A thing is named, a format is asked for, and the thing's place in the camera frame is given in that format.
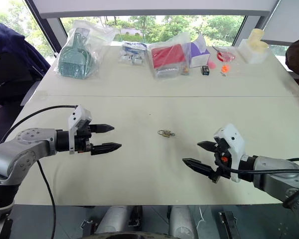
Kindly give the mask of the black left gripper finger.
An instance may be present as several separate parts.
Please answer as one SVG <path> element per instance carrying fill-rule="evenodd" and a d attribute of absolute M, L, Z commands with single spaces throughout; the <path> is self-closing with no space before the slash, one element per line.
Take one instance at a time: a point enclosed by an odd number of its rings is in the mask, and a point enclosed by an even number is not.
<path fill-rule="evenodd" d="M 119 143 L 102 143 L 100 145 L 91 144 L 91 155 L 106 154 L 119 149 L 122 145 Z"/>
<path fill-rule="evenodd" d="M 105 133 L 115 129 L 113 126 L 108 124 L 90 124 L 89 127 L 92 133 Z"/>

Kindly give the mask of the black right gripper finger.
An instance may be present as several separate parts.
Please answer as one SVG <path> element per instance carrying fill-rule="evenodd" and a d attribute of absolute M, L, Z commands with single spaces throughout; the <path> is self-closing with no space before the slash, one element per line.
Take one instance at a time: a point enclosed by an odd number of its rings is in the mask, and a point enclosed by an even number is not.
<path fill-rule="evenodd" d="M 218 180 L 218 174 L 211 166 L 202 164 L 201 161 L 193 158 L 183 158 L 182 161 L 193 171 L 207 176 L 210 180 Z"/>
<path fill-rule="evenodd" d="M 215 152 L 218 147 L 218 144 L 216 142 L 211 141 L 202 141 L 199 142 L 197 145 L 209 152 Z"/>

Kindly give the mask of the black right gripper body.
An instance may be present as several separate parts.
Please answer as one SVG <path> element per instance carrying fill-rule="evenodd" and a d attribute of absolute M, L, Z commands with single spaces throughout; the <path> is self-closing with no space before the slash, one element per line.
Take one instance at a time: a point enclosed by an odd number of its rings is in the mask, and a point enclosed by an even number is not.
<path fill-rule="evenodd" d="M 231 167 L 231 154 L 229 152 L 229 144 L 224 138 L 215 138 L 216 144 L 214 145 L 213 152 L 215 157 L 215 164 L 218 166 L 212 178 L 213 183 L 217 183 L 220 177 L 227 179 L 231 178 L 231 173 L 226 168 Z"/>

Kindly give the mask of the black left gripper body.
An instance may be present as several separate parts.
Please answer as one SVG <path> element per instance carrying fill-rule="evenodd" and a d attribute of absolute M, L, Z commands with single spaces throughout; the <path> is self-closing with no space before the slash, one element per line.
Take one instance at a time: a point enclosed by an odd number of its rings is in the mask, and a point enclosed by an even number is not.
<path fill-rule="evenodd" d="M 76 126 L 77 130 L 74 136 L 75 151 L 78 153 L 89 152 L 91 150 L 89 138 L 92 136 L 89 122 L 81 119 Z"/>

